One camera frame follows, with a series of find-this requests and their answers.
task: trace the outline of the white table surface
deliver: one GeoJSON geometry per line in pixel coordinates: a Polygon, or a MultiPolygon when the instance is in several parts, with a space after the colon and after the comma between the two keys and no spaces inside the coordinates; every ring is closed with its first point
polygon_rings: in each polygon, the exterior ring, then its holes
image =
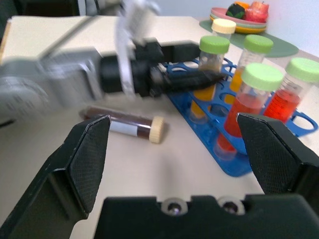
{"type": "MultiPolygon", "coordinates": [[[[11,57],[36,57],[45,47],[70,29],[81,17],[14,17],[3,53],[11,57]]],[[[114,51],[115,17],[100,17],[68,42],[63,49],[96,47],[101,53],[114,51]]],[[[159,42],[193,40],[209,32],[191,17],[158,17],[149,36],[159,42]]],[[[231,45],[226,57],[237,63],[241,49],[231,45]]],[[[317,122],[319,94],[313,87],[300,106],[317,122]]],[[[92,238],[103,200],[108,196],[157,196],[189,200],[191,195],[262,193],[250,173],[233,178],[226,175],[167,97],[129,102],[122,95],[108,96],[98,104],[143,116],[163,116],[168,125],[162,144],[111,132],[102,182],[88,220],[74,227],[72,239],[92,238]]],[[[37,121],[13,124],[0,129],[0,225],[9,215],[47,157],[64,141],[81,119],[69,109],[37,121]]],[[[319,153],[319,133],[305,136],[305,145],[319,153]]]]}

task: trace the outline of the pink plate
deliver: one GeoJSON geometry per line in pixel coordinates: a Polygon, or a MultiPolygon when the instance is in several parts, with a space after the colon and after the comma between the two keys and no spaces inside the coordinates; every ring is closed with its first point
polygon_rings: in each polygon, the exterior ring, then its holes
{"type": "Polygon", "coordinates": [[[236,23],[249,24],[249,25],[265,25],[266,23],[254,22],[254,21],[246,21],[238,18],[234,18],[226,15],[227,9],[222,7],[213,7],[211,9],[211,13],[219,18],[232,20],[236,23]]]}

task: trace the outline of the brown liquid tube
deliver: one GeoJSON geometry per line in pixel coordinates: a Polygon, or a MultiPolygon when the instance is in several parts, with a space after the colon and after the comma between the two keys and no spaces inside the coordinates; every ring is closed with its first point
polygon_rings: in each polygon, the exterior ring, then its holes
{"type": "Polygon", "coordinates": [[[164,126],[163,117],[148,119],[98,106],[88,106],[81,110],[79,115],[84,120],[109,115],[111,117],[110,131],[145,138],[152,143],[160,143],[161,140],[164,126]]]}

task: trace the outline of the plate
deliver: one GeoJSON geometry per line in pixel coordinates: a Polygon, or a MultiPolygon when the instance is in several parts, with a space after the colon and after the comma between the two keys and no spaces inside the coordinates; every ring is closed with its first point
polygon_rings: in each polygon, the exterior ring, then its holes
{"type": "Polygon", "coordinates": [[[232,20],[235,23],[241,23],[241,24],[248,24],[248,25],[265,25],[267,23],[260,23],[260,22],[254,22],[254,21],[246,21],[243,19],[238,19],[238,18],[234,18],[231,16],[227,16],[226,15],[227,9],[226,8],[222,8],[222,7],[213,7],[211,9],[211,13],[218,17],[218,18],[223,18],[223,19],[228,19],[228,20],[232,20]]]}
{"type": "MultiPolygon", "coordinates": [[[[215,16],[214,14],[210,14],[210,17],[213,19],[218,19],[220,17],[215,16]]],[[[264,25],[251,25],[251,24],[242,24],[242,23],[236,23],[237,26],[245,27],[245,28],[265,28],[267,24],[264,23],[264,25]]]]}
{"type": "Polygon", "coordinates": [[[248,28],[248,27],[241,27],[236,26],[235,32],[237,33],[245,33],[245,34],[254,34],[254,33],[260,33],[266,30],[266,27],[264,28],[248,28]]]}

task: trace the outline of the yellow liquid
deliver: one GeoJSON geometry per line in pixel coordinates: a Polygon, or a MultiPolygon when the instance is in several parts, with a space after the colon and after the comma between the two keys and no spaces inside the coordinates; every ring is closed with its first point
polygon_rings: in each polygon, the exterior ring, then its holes
{"type": "MultiPolygon", "coordinates": [[[[218,69],[218,66],[216,65],[203,65],[199,67],[199,70],[211,70],[220,72],[220,69],[218,69]]],[[[201,101],[210,101],[214,97],[215,87],[216,86],[213,85],[203,90],[194,91],[194,96],[201,101]]],[[[204,111],[202,111],[194,101],[191,102],[190,110],[197,119],[201,119],[205,116],[204,111]]]]}
{"type": "MultiPolygon", "coordinates": [[[[235,71],[234,77],[229,85],[229,88],[233,91],[233,92],[238,92],[240,89],[240,85],[243,82],[243,80],[241,79],[241,74],[243,73],[243,68],[239,68],[235,71]]],[[[235,97],[231,96],[231,95],[226,95],[224,102],[227,104],[232,105],[235,101],[235,97]]]]}

